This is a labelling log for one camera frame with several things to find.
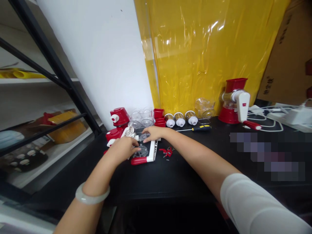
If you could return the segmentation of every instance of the power strip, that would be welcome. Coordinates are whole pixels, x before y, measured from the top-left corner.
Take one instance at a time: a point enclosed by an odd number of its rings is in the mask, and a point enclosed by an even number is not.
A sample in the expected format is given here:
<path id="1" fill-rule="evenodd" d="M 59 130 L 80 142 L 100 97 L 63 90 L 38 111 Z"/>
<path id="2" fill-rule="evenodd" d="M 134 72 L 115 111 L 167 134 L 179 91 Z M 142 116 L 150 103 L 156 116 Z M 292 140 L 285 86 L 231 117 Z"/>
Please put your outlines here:
<path id="1" fill-rule="evenodd" d="M 310 133 L 312 132 L 312 125 L 307 125 L 307 124 L 289 124 L 286 122 L 286 118 L 285 118 L 286 114 L 284 113 L 269 113 L 267 114 L 267 118 L 278 121 L 286 126 L 289 126 L 291 128 L 297 129 L 301 132 L 305 132 L 305 133 Z"/>

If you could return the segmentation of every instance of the red vegetable slicer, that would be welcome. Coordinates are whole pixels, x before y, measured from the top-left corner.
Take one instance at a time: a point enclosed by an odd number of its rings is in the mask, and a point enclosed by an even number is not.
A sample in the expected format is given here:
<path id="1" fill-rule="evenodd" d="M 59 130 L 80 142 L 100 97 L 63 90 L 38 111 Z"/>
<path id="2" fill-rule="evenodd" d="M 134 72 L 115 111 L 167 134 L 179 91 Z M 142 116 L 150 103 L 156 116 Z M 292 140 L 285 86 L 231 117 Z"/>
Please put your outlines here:
<path id="1" fill-rule="evenodd" d="M 243 123 L 254 130 L 260 130 L 261 125 L 247 120 L 250 94 L 244 90 L 247 78 L 227 80 L 225 92 L 221 94 L 224 101 L 219 120 L 229 124 Z"/>

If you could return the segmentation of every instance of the black metal shelf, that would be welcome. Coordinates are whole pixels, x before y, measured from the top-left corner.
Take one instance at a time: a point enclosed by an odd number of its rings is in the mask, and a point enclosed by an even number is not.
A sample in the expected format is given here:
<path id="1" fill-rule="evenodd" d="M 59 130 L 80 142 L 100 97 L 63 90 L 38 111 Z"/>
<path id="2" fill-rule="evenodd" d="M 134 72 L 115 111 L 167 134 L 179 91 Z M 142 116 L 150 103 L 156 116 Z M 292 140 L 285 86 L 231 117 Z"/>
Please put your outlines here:
<path id="1" fill-rule="evenodd" d="M 47 70 L 42 68 L 36 62 L 31 60 L 25 54 L 20 52 L 14 46 L 12 46 L 7 41 L 0 38 L 0 47 L 4 48 L 6 51 L 35 69 L 37 72 L 43 74 L 46 78 L 56 83 L 58 86 L 63 88 L 67 94 L 70 96 L 74 104 L 76 105 L 78 111 L 81 113 L 80 115 L 71 118 L 61 124 L 50 128 L 49 130 L 39 132 L 33 135 L 30 138 L 24 139 L 10 147 L 4 148 L 0 150 L 0 157 L 14 151 L 22 147 L 23 145 L 29 144 L 30 142 L 43 137 L 61 127 L 66 126 L 69 123 L 72 123 L 80 118 L 84 118 L 86 123 L 89 125 L 90 129 L 92 130 L 95 137 L 98 137 L 102 131 L 97 124 L 96 120 L 94 119 L 91 111 L 88 109 L 86 103 L 84 102 L 83 98 L 79 94 L 78 90 L 74 86 L 71 78 L 69 77 L 66 69 L 64 68 L 63 64 L 61 63 L 60 59 L 56 55 L 53 47 L 51 46 L 48 38 L 42 31 L 37 22 L 36 18 L 34 17 L 33 13 L 31 12 L 30 8 L 28 7 L 25 0 L 8 0 L 11 4 L 13 9 L 15 10 L 16 14 L 18 15 L 21 22 L 24 24 L 25 28 L 27 29 L 28 33 L 44 55 L 45 59 L 51 66 L 54 74 L 49 73 Z M 25 201 L 29 200 L 31 195 L 25 193 L 23 190 L 14 187 L 13 185 L 7 183 L 4 180 L 2 174 L 0 174 L 0 200 L 5 201 L 8 205 L 15 207 L 16 209 L 20 209 L 21 205 L 25 203 Z"/>
<path id="2" fill-rule="evenodd" d="M 82 117 L 84 117 L 84 116 L 86 116 L 86 115 L 87 115 L 86 113 L 77 115 L 77 116 L 75 116 L 75 117 L 73 117 L 73 118 L 71 118 L 71 119 L 69 119 L 69 120 L 67 120 L 67 121 L 64 121 L 64 122 L 62 122 L 62 123 L 60 123 L 60 124 L 58 124 L 58 125 L 56 125 L 56 126 L 50 128 L 50 129 L 48 129 L 48 130 L 45 130 L 45 131 L 40 132 L 40 133 L 37 133 L 37 134 L 33 135 L 33 136 L 30 137 L 30 138 L 24 139 L 24 140 L 22 140 L 22 141 L 20 141 L 20 142 L 15 143 L 14 145 L 11 145 L 11 146 L 9 146 L 9 147 L 6 147 L 6 148 L 4 148 L 4 149 L 1 149 L 1 150 L 0 150 L 0 157 L 3 156 L 3 155 L 6 155 L 7 153 L 10 153 L 10 152 L 12 152 L 12 151 L 18 149 L 18 148 L 20 148 L 20 147 L 22 147 L 22 146 L 24 146 L 24 145 L 27 145 L 27 144 L 33 142 L 34 140 L 37 140 L 37 139 L 39 139 L 39 138 L 41 138 L 41 137 L 43 137 L 43 136 L 45 136 L 45 135 L 47 135 L 47 134 L 49 134 L 49 133 L 51 133 L 51 132 L 53 132 L 53 131 L 55 131 L 55 130 L 61 128 L 61 127 L 64 127 L 64 126 L 66 126 L 67 124 L 72 123 L 72 122 L 74 122 L 74 121 L 76 121 L 76 120 L 78 120 L 78 119 L 80 119 L 80 118 L 82 118 Z"/>

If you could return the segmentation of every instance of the white sleeve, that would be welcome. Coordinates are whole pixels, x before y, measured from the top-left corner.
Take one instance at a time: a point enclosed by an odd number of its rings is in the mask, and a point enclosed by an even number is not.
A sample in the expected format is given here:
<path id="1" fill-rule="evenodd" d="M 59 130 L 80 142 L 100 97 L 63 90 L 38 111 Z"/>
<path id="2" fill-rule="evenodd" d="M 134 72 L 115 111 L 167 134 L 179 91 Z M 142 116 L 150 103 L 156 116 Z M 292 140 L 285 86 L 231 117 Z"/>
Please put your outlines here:
<path id="1" fill-rule="evenodd" d="M 243 174 L 229 175 L 220 196 L 240 234 L 312 233 L 310 225 Z"/>

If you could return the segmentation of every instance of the white handle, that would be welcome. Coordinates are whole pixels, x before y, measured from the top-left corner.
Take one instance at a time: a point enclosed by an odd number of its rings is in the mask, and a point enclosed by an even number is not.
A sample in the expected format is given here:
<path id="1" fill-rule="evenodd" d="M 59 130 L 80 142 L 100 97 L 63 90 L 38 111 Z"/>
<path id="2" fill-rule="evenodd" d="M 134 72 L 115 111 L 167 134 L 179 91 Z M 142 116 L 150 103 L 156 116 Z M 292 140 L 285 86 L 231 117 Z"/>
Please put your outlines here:
<path id="1" fill-rule="evenodd" d="M 119 120 L 119 116 L 116 115 L 116 114 L 113 114 L 113 115 L 111 116 L 111 120 L 115 123 L 115 122 L 117 122 L 117 121 Z"/>
<path id="2" fill-rule="evenodd" d="M 247 92 L 238 93 L 235 95 L 235 100 L 237 104 L 238 121 L 242 123 L 247 120 L 250 94 Z"/>

